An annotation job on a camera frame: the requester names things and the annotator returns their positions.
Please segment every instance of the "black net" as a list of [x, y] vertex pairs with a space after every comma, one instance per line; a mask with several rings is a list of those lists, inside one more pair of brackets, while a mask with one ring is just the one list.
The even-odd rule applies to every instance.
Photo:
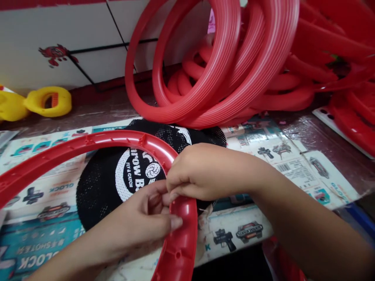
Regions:
[[[178, 153], [200, 142], [226, 146], [225, 136], [218, 127], [197, 131], [133, 120], [126, 130], [157, 136]], [[159, 163], [142, 150], [127, 147], [98, 150], [86, 165], [77, 186], [77, 209], [83, 227], [89, 230], [139, 188], [162, 179], [165, 174]], [[197, 200], [198, 213], [211, 203]]]

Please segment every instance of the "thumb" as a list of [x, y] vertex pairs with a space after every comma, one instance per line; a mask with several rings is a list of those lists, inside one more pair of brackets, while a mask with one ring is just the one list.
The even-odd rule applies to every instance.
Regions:
[[175, 201], [178, 196], [186, 196], [196, 199], [200, 199], [202, 197], [199, 188], [197, 188], [197, 186], [192, 183], [183, 183], [173, 189], [169, 197], [170, 203]]
[[182, 226], [182, 218], [172, 214], [149, 215], [148, 239], [157, 240]]

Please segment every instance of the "hand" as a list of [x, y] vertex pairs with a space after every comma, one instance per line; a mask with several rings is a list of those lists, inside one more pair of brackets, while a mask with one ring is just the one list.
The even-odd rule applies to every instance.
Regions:
[[178, 195], [216, 200], [255, 192], [282, 176], [270, 164], [250, 154], [213, 144], [186, 147], [167, 175], [167, 189], [173, 201]]
[[165, 180], [142, 187], [83, 235], [96, 248], [91, 264], [118, 261], [129, 249], [164, 238], [182, 226], [180, 217], [169, 214], [169, 196]]

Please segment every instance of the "white wall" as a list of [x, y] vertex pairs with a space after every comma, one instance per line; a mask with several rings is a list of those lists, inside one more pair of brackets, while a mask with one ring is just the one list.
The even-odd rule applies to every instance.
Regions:
[[[144, 38], [158, 37], [162, 24], [175, 0], [166, 3], [155, 15]], [[148, 0], [108, 1], [125, 42]], [[165, 58], [167, 64], [181, 61], [185, 51], [207, 32], [210, 7], [200, 2], [181, 24], [171, 40]], [[68, 59], [48, 63], [38, 48], [63, 45], [68, 50], [121, 44], [105, 2], [88, 5], [62, 5], [0, 12], [0, 84], [19, 94], [48, 85], [72, 89], [89, 81]], [[152, 67], [156, 43], [140, 45], [135, 66], [139, 72]], [[124, 75], [124, 47], [74, 55], [94, 82]]]

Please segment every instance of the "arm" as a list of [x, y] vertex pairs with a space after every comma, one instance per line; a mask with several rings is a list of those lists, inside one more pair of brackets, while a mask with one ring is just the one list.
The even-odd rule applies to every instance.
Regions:
[[141, 188], [27, 280], [93, 280], [132, 248], [162, 239], [182, 225], [180, 217], [169, 214], [169, 201], [164, 180]]
[[314, 280], [370, 280], [374, 273], [374, 250], [350, 225], [255, 156], [209, 144], [187, 147], [168, 173], [167, 188], [171, 200], [248, 193]]

